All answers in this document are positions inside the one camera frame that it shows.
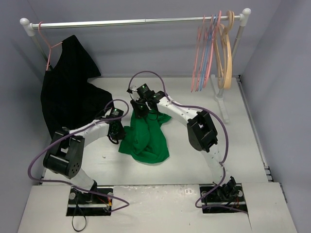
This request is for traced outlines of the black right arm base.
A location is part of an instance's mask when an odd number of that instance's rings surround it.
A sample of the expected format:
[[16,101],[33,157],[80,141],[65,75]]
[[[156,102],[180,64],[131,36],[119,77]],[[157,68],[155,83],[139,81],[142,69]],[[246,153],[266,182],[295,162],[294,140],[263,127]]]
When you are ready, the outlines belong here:
[[200,200],[203,214],[224,213],[248,213],[242,185],[236,183],[233,176],[227,184],[223,184],[216,190]]

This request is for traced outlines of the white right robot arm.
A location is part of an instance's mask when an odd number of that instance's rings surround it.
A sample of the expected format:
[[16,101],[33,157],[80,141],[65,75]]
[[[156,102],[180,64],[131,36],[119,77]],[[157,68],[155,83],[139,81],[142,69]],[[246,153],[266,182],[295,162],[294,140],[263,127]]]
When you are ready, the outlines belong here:
[[132,98],[131,104],[135,117],[147,116],[152,110],[167,114],[187,128],[190,145],[201,152],[211,171],[216,197],[226,200],[233,193],[236,185],[234,178],[228,173],[221,161],[218,147],[217,130],[210,114],[206,110],[199,111],[198,107],[182,105],[166,96],[163,91],[152,91],[148,85],[132,86],[127,92]]

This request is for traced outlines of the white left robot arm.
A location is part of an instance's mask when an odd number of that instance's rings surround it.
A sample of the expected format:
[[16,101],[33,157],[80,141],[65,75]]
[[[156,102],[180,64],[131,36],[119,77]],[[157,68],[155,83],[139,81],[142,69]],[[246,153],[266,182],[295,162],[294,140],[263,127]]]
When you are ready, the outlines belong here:
[[125,138],[125,130],[121,123],[124,111],[118,108],[109,109],[104,116],[99,116],[85,126],[69,132],[56,131],[52,138],[53,145],[47,150],[43,166],[53,173],[66,177],[71,185],[82,188],[80,199],[85,203],[93,203],[97,198],[97,183],[82,169],[84,148],[102,137],[118,144]]

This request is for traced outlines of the green t shirt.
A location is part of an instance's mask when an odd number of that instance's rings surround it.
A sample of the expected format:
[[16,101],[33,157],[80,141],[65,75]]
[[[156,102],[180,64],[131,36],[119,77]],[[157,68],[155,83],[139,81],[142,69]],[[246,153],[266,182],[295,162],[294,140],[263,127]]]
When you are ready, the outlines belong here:
[[126,136],[121,141],[119,152],[128,154],[140,163],[158,164],[170,156],[167,140],[161,126],[171,120],[164,113],[151,111],[147,116],[136,118],[132,113]]

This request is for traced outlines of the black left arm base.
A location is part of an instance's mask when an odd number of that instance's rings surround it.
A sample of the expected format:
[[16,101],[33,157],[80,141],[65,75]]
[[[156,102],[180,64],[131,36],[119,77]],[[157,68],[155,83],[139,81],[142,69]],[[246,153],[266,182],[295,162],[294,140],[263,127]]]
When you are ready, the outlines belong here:
[[72,188],[66,216],[111,216],[112,199]]

